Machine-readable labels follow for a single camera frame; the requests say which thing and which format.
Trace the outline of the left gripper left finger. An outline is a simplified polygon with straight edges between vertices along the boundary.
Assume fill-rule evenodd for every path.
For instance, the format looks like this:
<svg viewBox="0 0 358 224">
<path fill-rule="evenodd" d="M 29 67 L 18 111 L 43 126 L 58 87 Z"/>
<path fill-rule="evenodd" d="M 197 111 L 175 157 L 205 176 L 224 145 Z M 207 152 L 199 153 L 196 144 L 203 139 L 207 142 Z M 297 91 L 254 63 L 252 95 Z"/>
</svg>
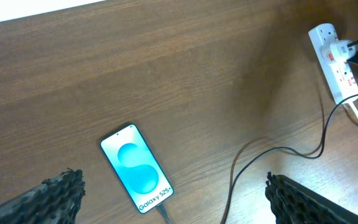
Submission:
<svg viewBox="0 0 358 224">
<path fill-rule="evenodd" d="M 85 194 L 83 171 L 67 169 L 0 204 L 0 224 L 74 224 Z"/>
</svg>

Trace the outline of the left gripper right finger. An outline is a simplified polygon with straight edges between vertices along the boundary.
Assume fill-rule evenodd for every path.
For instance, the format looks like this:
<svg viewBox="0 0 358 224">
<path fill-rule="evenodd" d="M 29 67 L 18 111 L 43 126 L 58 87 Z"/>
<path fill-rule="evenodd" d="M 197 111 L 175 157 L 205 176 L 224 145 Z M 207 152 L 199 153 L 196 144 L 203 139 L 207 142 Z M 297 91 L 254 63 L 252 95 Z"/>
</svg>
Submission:
<svg viewBox="0 0 358 224">
<path fill-rule="evenodd" d="M 277 224 L 353 224 L 358 215 L 285 175 L 267 174 L 265 196 Z"/>
</svg>

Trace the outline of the blue Galaxy smartphone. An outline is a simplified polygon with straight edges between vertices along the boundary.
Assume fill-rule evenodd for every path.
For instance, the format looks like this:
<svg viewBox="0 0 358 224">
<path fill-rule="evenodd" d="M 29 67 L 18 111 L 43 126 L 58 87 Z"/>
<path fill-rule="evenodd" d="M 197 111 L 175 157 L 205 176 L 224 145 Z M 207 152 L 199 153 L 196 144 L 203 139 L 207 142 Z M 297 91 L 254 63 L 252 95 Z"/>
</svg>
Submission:
<svg viewBox="0 0 358 224">
<path fill-rule="evenodd" d="M 149 212 L 174 194 L 173 185 L 135 124 L 107 135 L 100 147 L 139 213 Z"/>
</svg>

